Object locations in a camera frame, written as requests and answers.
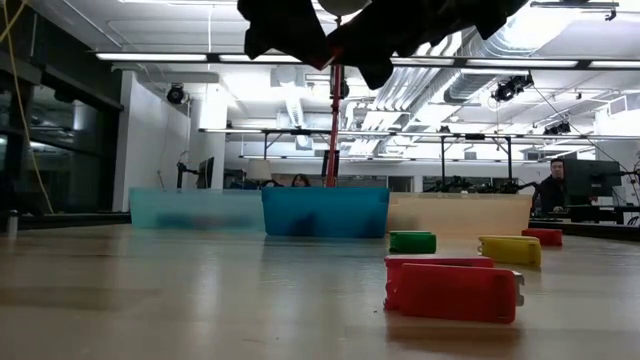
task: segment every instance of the fluorescent light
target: fluorescent light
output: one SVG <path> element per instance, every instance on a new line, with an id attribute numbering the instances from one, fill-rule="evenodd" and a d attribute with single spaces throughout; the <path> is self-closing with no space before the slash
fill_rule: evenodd
<path id="1" fill-rule="evenodd" d="M 525 135 L 526 139 L 580 139 L 580 135 Z"/>
<path id="2" fill-rule="evenodd" d="M 304 79 L 306 81 L 331 81 L 330 74 L 305 74 Z"/>
<path id="3" fill-rule="evenodd" d="M 613 61 L 613 60 L 598 60 L 592 61 L 589 65 L 590 68 L 620 68 L 620 69 L 629 69 L 629 68 L 640 68 L 640 61 Z"/>
<path id="4" fill-rule="evenodd" d="M 287 160 L 323 160 L 322 156 L 285 156 Z"/>
<path id="5" fill-rule="evenodd" d="M 150 5 L 229 5 L 236 6 L 237 1 L 221 0 L 118 0 L 124 4 L 150 4 Z"/>
<path id="6" fill-rule="evenodd" d="M 534 60 L 534 59 L 470 59 L 467 66 L 477 67 L 519 67 L 519 68 L 572 68 L 577 60 Z"/>
<path id="7" fill-rule="evenodd" d="M 513 69 L 460 69 L 465 75 L 529 75 L 527 70 Z"/>
<path id="8" fill-rule="evenodd" d="M 397 133 L 396 135 L 398 135 L 398 136 L 424 136 L 424 137 L 436 136 L 436 137 L 442 137 L 441 136 L 442 134 L 428 133 L 428 132 L 422 132 L 422 133 L 402 132 L 402 133 Z"/>
<path id="9" fill-rule="evenodd" d="M 240 159 L 264 159 L 264 155 L 240 155 L 238 156 Z M 267 156 L 267 159 L 282 159 L 281 156 Z"/>
<path id="10" fill-rule="evenodd" d="M 261 134 L 260 129 L 200 129 L 203 132 L 225 133 L 225 134 Z"/>
<path id="11" fill-rule="evenodd" d="M 222 62 L 263 62 L 263 63 L 300 63 L 300 60 L 289 55 L 260 55 L 254 60 L 247 55 L 220 55 Z"/>
<path id="12" fill-rule="evenodd" d="M 97 53 L 96 56 L 107 61 L 207 61 L 205 54 Z"/>
<path id="13" fill-rule="evenodd" d="M 451 66 L 453 65 L 453 59 L 438 59 L 438 58 L 422 58 L 422 57 L 392 57 L 391 63 L 393 65 L 412 65 L 412 66 Z"/>
<path id="14" fill-rule="evenodd" d="M 339 135 L 389 136 L 388 131 L 339 131 Z"/>

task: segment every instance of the camera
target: camera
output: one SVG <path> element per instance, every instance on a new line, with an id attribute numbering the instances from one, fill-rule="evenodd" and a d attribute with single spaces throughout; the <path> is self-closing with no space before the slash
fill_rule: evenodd
<path id="1" fill-rule="evenodd" d="M 182 105 L 189 100 L 189 94 L 184 91 L 184 84 L 171 84 L 167 92 L 167 101 L 174 105 Z"/>

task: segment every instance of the computer monitor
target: computer monitor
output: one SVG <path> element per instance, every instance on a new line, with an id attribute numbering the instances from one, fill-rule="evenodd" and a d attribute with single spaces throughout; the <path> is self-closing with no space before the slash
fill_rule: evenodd
<path id="1" fill-rule="evenodd" d="M 211 179 L 213 178 L 213 162 L 214 158 L 209 158 L 200 163 L 198 166 L 198 189 L 211 188 Z"/>
<path id="2" fill-rule="evenodd" d="M 616 161 L 563 160 L 565 191 L 570 198 L 613 196 L 613 187 L 622 185 Z"/>

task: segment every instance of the blue bin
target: blue bin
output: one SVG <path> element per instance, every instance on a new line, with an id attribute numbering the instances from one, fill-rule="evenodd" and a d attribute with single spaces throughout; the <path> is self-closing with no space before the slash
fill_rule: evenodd
<path id="1" fill-rule="evenodd" d="M 134 188 L 129 203 L 137 229 L 264 231 L 260 191 Z"/>
<path id="2" fill-rule="evenodd" d="M 262 206 L 271 236 L 382 238 L 389 189 L 265 188 Z"/>

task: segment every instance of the red box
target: red box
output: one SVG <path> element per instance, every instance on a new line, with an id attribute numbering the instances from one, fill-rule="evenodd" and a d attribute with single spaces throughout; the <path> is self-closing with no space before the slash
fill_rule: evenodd
<path id="1" fill-rule="evenodd" d="M 522 236 L 531 236 L 540 240 L 542 246 L 562 246 L 562 230 L 526 229 Z"/>
<path id="2" fill-rule="evenodd" d="M 407 316 L 510 324 L 517 286 L 511 270 L 404 264 L 397 297 Z"/>
<path id="3" fill-rule="evenodd" d="M 387 298 L 384 300 L 385 310 L 397 310 L 396 292 L 400 285 L 402 265 L 427 264 L 466 267 L 493 267 L 493 260 L 484 256 L 447 257 L 442 255 L 389 255 L 384 259 L 387 265 Z"/>

